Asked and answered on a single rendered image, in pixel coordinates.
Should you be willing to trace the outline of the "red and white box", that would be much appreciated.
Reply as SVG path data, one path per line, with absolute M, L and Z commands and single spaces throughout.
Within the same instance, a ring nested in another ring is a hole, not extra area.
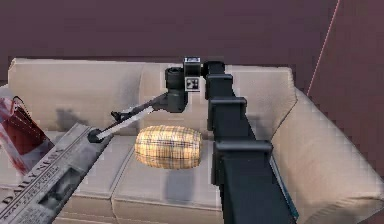
M 18 97 L 0 98 L 0 146 L 22 175 L 54 147 L 43 130 L 33 121 Z

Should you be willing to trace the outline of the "grey newspaper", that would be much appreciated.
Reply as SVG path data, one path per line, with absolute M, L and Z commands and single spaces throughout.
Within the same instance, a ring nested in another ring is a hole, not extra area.
M 109 144 L 90 142 L 95 128 L 75 124 L 0 202 L 0 224 L 52 224 Z

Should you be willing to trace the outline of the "yellow plaid cushion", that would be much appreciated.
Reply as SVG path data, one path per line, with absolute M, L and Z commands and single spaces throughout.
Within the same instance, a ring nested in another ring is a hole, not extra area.
M 137 161 L 155 168 L 190 169 L 201 161 L 202 134 L 182 126 L 149 126 L 134 144 Z

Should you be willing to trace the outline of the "beige sofa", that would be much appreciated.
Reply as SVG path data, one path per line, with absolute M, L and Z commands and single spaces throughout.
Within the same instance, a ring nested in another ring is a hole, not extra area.
M 360 224 L 384 179 L 287 67 L 12 61 L 0 224 Z

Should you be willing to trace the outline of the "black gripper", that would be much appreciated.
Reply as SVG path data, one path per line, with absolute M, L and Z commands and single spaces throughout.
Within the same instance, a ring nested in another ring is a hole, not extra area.
M 185 91 L 184 70 L 181 67 L 171 67 L 165 70 L 167 92 L 156 100 L 150 100 L 121 112 L 112 111 L 115 122 L 104 130 L 94 129 L 88 133 L 90 143 L 101 143 L 104 138 L 116 133 L 122 128 L 142 119 L 155 110 L 165 110 L 169 113 L 182 113 L 188 103 L 188 93 Z

